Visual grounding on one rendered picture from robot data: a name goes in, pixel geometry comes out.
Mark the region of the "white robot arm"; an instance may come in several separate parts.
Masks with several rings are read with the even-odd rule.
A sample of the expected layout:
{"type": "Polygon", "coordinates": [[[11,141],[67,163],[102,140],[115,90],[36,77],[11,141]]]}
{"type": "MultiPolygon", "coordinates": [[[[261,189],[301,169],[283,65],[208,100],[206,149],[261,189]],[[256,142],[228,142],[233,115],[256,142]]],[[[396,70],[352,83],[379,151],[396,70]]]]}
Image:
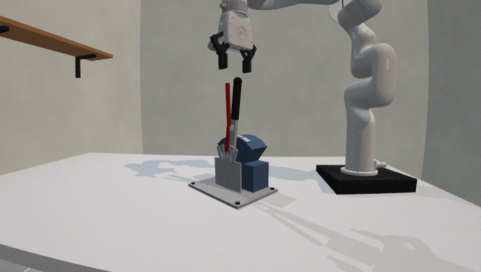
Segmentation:
{"type": "MultiPolygon", "coordinates": [[[[299,3],[333,5],[340,0],[222,0],[222,13],[241,10],[275,10],[299,3]],[[248,2],[248,5],[247,5],[248,2]]],[[[377,15],[382,0],[352,0],[338,13],[338,22],[352,42],[351,73],[368,78],[350,84],[344,92],[347,112],[345,167],[340,171],[355,176],[375,176],[386,162],[374,160],[375,119],[371,108],[392,103],[396,91],[397,58],[393,48],[377,44],[374,32],[363,22],[377,15]]]]}

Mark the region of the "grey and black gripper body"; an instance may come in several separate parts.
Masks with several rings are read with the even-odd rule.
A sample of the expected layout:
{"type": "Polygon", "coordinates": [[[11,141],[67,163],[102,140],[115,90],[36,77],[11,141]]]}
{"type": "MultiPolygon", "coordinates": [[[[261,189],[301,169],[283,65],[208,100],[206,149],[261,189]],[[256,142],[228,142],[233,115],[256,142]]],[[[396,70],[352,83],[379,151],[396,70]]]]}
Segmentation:
{"type": "Polygon", "coordinates": [[[221,14],[218,33],[222,31],[223,36],[218,38],[218,42],[228,43],[228,50],[240,53],[241,49],[253,49],[251,22],[246,12],[229,10],[221,14]]]}

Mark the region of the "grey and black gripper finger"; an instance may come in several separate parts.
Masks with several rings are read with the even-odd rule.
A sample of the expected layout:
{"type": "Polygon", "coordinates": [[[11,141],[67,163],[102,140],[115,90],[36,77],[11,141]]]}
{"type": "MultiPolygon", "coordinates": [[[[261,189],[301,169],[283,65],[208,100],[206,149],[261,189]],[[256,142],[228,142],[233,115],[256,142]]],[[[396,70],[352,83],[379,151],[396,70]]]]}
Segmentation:
{"type": "Polygon", "coordinates": [[[230,46],[228,43],[224,44],[224,41],[222,44],[218,42],[218,38],[222,36],[223,36],[223,31],[210,37],[213,47],[216,50],[216,54],[218,55],[218,68],[220,70],[226,69],[228,67],[226,51],[230,46]]]}
{"type": "Polygon", "coordinates": [[[250,73],[251,72],[251,59],[253,59],[253,56],[255,55],[256,52],[256,47],[253,44],[253,49],[252,50],[240,50],[240,53],[243,57],[242,61],[242,72],[243,73],[250,73]],[[245,54],[247,53],[247,55],[245,54]]]}

